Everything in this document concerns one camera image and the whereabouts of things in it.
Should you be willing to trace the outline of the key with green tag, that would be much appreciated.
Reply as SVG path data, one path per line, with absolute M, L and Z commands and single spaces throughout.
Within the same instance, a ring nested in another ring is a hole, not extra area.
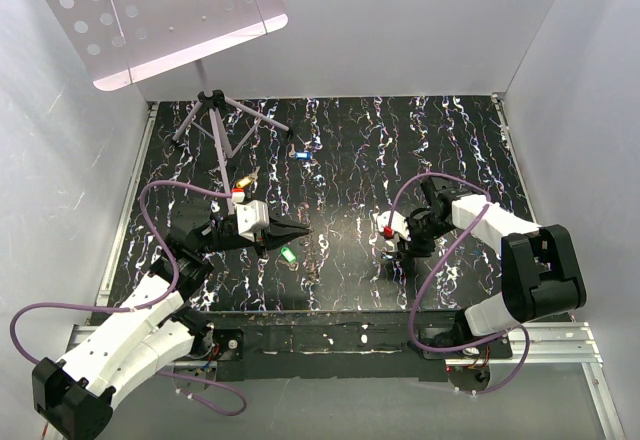
M 282 261 L 290 270 L 296 271 L 298 269 L 299 264 L 297 256 L 288 246 L 283 246 L 280 249 L 280 256 L 282 257 Z

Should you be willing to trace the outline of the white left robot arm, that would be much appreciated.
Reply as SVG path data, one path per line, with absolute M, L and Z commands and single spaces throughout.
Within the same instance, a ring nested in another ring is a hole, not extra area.
M 172 259 L 161 256 L 114 313 L 59 360 L 32 371 L 36 411 L 66 439 L 94 439 L 118 404 L 168 364 L 183 357 L 216 360 L 240 345 L 239 331 L 216 329 L 188 306 L 213 267 L 210 253 L 252 248 L 260 256 L 310 234 L 305 224 L 276 216 L 263 201 L 236 206 L 202 224 L 178 224 L 167 237 Z

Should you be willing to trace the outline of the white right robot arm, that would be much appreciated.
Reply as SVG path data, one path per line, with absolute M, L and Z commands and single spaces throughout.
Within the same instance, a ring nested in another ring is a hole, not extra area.
M 417 348 L 475 357 L 511 329 L 585 305 L 586 287 L 566 228 L 526 221 L 492 202 L 487 192 L 451 175 L 429 172 L 414 179 L 427 204 L 405 219 L 398 241 L 401 255 L 427 258 L 439 238 L 458 230 L 460 241 L 473 236 L 501 261 L 500 292 L 459 310 L 449 331 L 421 341 L 417 311 L 410 311 L 408 330 Z

